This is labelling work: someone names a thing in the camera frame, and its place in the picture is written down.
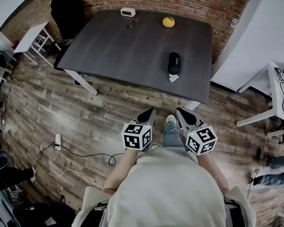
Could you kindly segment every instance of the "white shirt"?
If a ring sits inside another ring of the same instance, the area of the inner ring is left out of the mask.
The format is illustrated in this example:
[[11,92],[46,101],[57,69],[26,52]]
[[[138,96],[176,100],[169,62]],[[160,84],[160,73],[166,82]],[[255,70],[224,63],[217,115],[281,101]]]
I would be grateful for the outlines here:
[[[240,204],[246,226],[254,227],[256,215],[242,190],[234,187],[226,197]],[[72,226],[79,227],[99,199],[108,198],[87,187]],[[108,227],[226,226],[224,196],[217,183],[182,148],[156,148],[138,158],[109,199],[105,217]]]

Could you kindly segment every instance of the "white tag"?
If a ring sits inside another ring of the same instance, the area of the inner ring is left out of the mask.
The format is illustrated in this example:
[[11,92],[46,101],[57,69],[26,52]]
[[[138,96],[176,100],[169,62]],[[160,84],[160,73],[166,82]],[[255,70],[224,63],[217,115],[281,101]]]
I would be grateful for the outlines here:
[[49,217],[49,219],[45,222],[46,226],[50,226],[50,225],[55,225],[57,224],[56,221],[54,221],[54,219],[52,217]]
[[179,76],[178,75],[169,75],[169,80],[171,81],[171,82],[174,82],[175,80],[177,80],[179,78]]

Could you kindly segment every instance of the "jeans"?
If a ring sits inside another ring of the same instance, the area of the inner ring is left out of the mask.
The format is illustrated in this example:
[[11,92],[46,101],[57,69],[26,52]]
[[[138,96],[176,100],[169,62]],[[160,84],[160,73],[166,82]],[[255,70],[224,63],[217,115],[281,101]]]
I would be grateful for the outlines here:
[[[272,169],[276,169],[284,166],[284,157],[274,157],[269,162],[268,166]],[[259,184],[266,186],[279,186],[284,184],[284,172],[281,174],[268,174],[261,176]]]
[[163,147],[184,147],[176,125],[169,121],[163,131]]
[[32,168],[19,170],[13,167],[5,167],[0,170],[0,190],[5,190],[34,176]]

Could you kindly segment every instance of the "brick wall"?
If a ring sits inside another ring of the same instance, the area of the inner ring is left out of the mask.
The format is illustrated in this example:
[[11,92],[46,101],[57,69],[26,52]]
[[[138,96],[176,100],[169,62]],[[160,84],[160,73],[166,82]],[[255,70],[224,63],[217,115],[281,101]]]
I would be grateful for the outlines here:
[[[60,33],[51,17],[52,0],[26,0],[2,26],[10,40],[21,40],[31,27],[49,21],[49,31],[56,40]],[[98,10],[134,9],[154,10],[201,20],[213,26],[213,62],[231,36],[248,0],[83,0],[88,18]]]

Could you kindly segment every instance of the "sneaker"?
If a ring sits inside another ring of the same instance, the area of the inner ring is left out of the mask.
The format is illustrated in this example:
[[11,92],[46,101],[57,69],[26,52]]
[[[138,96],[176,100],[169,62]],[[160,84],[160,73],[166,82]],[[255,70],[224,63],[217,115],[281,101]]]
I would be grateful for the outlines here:
[[151,149],[155,149],[155,148],[160,148],[160,146],[154,145],[154,146],[151,147]]
[[30,181],[32,183],[34,183],[36,181],[36,170],[32,167],[33,171],[34,171],[34,176],[30,178]]
[[173,116],[172,114],[167,117],[166,123],[168,123],[169,121],[174,122],[174,124],[177,123],[175,116]]
[[253,185],[255,186],[255,185],[260,184],[261,180],[262,180],[262,176],[255,177],[253,181]]

